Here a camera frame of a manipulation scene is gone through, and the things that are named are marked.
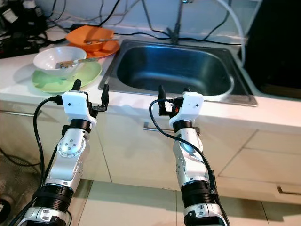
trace cabinet handle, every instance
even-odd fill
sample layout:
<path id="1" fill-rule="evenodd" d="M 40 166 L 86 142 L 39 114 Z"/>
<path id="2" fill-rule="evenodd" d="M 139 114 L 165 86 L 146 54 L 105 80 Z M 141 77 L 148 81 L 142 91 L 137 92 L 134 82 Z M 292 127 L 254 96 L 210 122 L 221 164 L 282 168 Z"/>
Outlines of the cabinet handle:
<path id="1" fill-rule="evenodd" d="M 277 186 L 277 189 L 279 191 L 280 194 L 294 194 L 294 195 L 301 195 L 301 193 L 297 193 L 297 192 L 284 192 L 282 191 L 282 188 L 280 186 Z"/>
<path id="2" fill-rule="evenodd" d="M 10 112 L 10 111 L 3 111 L 3 110 L 0 110 L 0 113 L 4 113 L 4 114 L 14 114 L 14 115 L 21 115 L 21 116 L 27 116 L 27 117 L 33 117 L 33 114 L 28 114 L 28 113 L 23 113 L 23 112 Z M 42 113 L 42 111 L 39 110 L 37 116 L 39 116 L 41 113 Z"/>
<path id="3" fill-rule="evenodd" d="M 149 123 L 146 121 L 143 124 L 143 130 L 159 131 L 157 128 L 149 127 Z M 162 129 L 162 130 L 166 133 L 174 133 L 173 129 Z"/>

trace stainless steel sink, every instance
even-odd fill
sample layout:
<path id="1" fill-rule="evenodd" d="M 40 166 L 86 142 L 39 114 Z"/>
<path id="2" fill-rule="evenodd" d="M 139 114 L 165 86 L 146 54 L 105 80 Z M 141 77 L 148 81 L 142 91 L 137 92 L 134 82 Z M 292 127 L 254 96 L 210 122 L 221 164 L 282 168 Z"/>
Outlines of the stainless steel sink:
<path id="1" fill-rule="evenodd" d="M 207 101 L 255 106 L 256 101 L 227 49 L 172 46 L 124 40 L 99 88 L 158 95 L 163 85 L 168 97 L 185 87 Z"/>

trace floor tile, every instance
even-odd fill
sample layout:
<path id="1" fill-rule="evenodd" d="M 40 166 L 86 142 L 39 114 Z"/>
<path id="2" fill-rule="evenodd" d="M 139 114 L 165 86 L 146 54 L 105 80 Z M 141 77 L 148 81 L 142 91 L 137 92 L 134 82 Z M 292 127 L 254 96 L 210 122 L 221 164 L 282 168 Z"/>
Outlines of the floor tile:
<path id="1" fill-rule="evenodd" d="M 175 191 L 93 182 L 80 226 L 176 226 Z"/>
<path id="2" fill-rule="evenodd" d="M 269 226 L 300 226 L 301 205 L 262 202 Z"/>
<path id="3" fill-rule="evenodd" d="M 177 226 L 185 226 L 181 192 L 176 194 Z M 221 197 L 231 226 L 269 226 L 260 201 Z"/>
<path id="4" fill-rule="evenodd" d="M 74 193 L 68 211 L 72 215 L 72 222 L 70 226 L 77 226 L 79 224 L 79 220 L 81 214 L 84 210 L 87 197 L 89 195 L 91 186 L 93 181 L 92 180 L 81 180 L 79 186 Z"/>

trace faucet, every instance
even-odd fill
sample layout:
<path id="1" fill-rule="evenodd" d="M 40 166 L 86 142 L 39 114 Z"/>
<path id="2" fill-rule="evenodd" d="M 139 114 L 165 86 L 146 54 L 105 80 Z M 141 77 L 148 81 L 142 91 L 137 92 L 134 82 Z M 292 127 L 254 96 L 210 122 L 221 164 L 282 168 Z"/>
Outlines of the faucet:
<path id="1" fill-rule="evenodd" d="M 173 44 L 173 45 L 177 45 L 179 42 L 183 4 L 184 3 L 192 3 L 192 2 L 193 2 L 193 0 L 180 0 L 179 1 L 178 16 L 177 16 L 177 21 L 174 25 L 174 31 L 172 31 L 169 27 L 167 28 L 167 32 L 171 39 L 171 44 Z"/>

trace green plate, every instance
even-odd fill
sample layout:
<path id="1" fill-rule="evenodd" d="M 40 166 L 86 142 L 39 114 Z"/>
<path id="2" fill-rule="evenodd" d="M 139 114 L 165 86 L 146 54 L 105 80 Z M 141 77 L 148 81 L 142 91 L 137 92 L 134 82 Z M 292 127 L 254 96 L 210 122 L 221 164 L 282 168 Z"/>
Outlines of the green plate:
<path id="1" fill-rule="evenodd" d="M 81 87 L 93 82 L 102 72 L 103 68 L 98 62 L 84 63 L 72 78 L 62 80 L 36 70 L 32 74 L 32 82 L 35 88 L 47 93 L 62 93 L 72 89 L 76 79 L 81 80 Z"/>

